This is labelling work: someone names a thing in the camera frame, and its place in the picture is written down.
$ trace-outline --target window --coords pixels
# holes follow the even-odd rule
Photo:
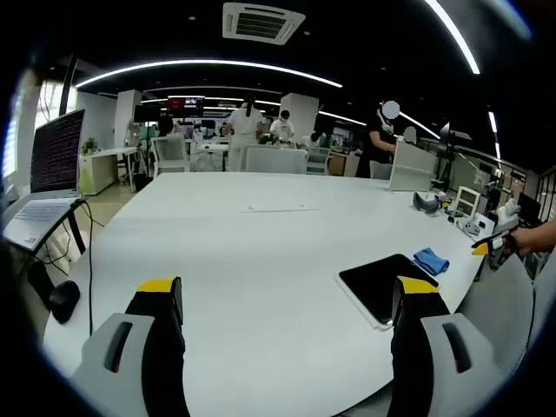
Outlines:
[[[41,93],[36,105],[35,129],[60,116],[60,100],[62,100],[63,84],[56,81],[46,81],[41,86]],[[69,88],[68,106],[66,113],[76,109],[77,90]]]
[[[17,128],[19,126],[22,100],[23,90],[20,89],[12,103],[10,124],[8,124],[8,129],[6,131],[3,149],[2,178],[16,172]]]

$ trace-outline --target ceiling air conditioner vent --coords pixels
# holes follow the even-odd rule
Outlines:
[[[305,15],[276,7],[225,3],[222,36],[283,45],[305,20]]]

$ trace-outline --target blue cloth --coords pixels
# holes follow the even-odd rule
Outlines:
[[[415,263],[432,276],[446,272],[450,266],[450,261],[439,258],[430,248],[420,250],[414,255],[414,258]]]

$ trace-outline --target laptop keyboard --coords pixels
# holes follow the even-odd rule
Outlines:
[[[28,203],[19,213],[16,214],[17,219],[32,220],[35,222],[50,222],[60,217],[68,209],[67,203]]]

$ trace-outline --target laptop screen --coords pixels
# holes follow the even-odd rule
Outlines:
[[[31,193],[77,189],[77,160],[85,110],[58,117],[35,132]]]

